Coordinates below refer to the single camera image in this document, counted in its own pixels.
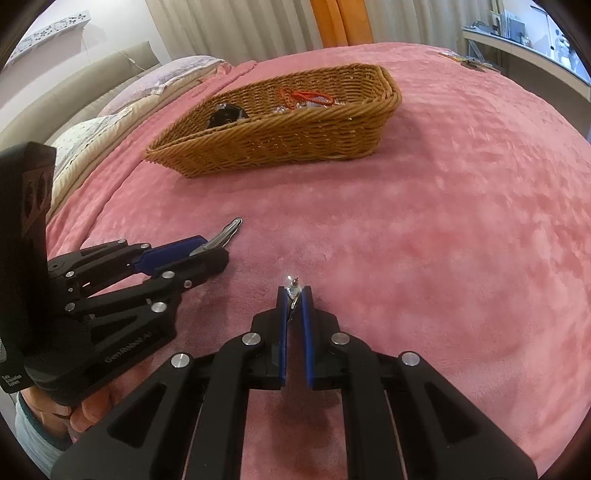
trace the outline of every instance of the pink fuzzy bedspread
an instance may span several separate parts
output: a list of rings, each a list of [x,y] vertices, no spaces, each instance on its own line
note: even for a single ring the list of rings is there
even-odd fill
[[[386,67],[404,97],[368,158],[194,180],[141,161],[224,88],[353,62]],[[247,331],[297,274],[374,350],[422,354],[541,474],[591,404],[590,159],[550,105],[435,48],[313,51],[219,72],[145,121],[52,220],[48,250],[211,237],[241,216],[226,271],[184,294],[177,339],[118,379],[116,398],[172,353]],[[244,479],[346,477],[339,398],[306,390],[296,343],[287,388],[251,395]]]

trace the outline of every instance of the headboard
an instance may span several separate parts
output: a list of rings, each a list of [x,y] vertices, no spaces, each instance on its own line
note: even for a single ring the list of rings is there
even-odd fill
[[[0,150],[26,141],[45,143],[88,104],[157,64],[146,41],[88,65],[19,113],[0,132]]]

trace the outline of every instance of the sleeve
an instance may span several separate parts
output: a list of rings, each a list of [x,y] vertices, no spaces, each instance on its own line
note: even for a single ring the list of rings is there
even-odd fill
[[[50,476],[57,458],[72,445],[67,439],[57,439],[47,433],[33,415],[31,409],[18,394],[17,416],[14,422],[18,443],[41,471]]]

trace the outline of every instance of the white curtain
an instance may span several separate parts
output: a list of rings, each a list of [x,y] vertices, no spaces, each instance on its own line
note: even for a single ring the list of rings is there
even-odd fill
[[[146,0],[173,59],[236,65],[322,48],[310,0]]]
[[[465,54],[462,27],[490,24],[491,0],[365,0],[376,42],[422,43]]]

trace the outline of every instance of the orange curtain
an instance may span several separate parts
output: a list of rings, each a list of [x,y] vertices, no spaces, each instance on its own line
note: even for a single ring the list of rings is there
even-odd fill
[[[373,43],[365,0],[310,0],[324,47]]]

